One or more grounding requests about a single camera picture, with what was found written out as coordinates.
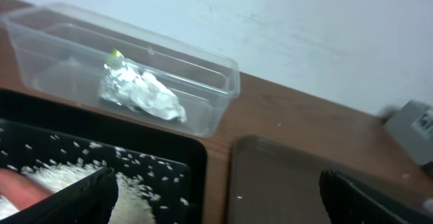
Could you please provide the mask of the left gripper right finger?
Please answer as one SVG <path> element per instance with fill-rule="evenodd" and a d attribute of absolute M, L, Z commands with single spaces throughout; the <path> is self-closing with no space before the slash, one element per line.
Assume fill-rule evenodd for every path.
<path fill-rule="evenodd" d="M 319 191 L 332 224 L 432 224 L 431 217 L 340 171 L 322 171 Z"/>

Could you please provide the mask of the orange carrot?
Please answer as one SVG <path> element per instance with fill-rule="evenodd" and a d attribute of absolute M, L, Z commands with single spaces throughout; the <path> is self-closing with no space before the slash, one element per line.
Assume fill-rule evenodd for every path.
<path fill-rule="evenodd" d="M 52 195 L 45 187 L 8 169 L 1 169 L 1 195 L 18 210 L 24 210 Z"/>

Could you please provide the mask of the pile of white rice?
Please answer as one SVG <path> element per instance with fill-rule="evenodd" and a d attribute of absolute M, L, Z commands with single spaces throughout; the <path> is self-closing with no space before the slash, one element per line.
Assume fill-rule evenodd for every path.
<path fill-rule="evenodd" d="M 189 168 L 180 162 L 6 122 L 1 126 L 1 166 L 53 194 L 109 167 L 118 184 L 111 223 L 184 223 L 186 219 Z"/>

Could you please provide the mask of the yellow green wrapper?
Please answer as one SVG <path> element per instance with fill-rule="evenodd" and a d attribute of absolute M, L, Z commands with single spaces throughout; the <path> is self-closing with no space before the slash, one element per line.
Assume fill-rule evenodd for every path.
<path fill-rule="evenodd" d="M 112 51 L 104 64 L 98 97 L 133 112 L 187 122 L 186 111 L 179 98 L 150 70 L 140 68 L 117 49 Z"/>

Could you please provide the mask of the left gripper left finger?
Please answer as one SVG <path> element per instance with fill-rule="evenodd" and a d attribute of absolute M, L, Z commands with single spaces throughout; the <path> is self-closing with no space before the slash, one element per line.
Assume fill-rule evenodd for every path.
<path fill-rule="evenodd" d="M 18 210 L 16 214 L 2 219 L 1 222 L 17 224 L 108 223 L 118 200 L 116 175 L 113 169 L 106 167 L 56 193 L 50 192 L 52 193 L 50 197 L 24 210 Z"/>

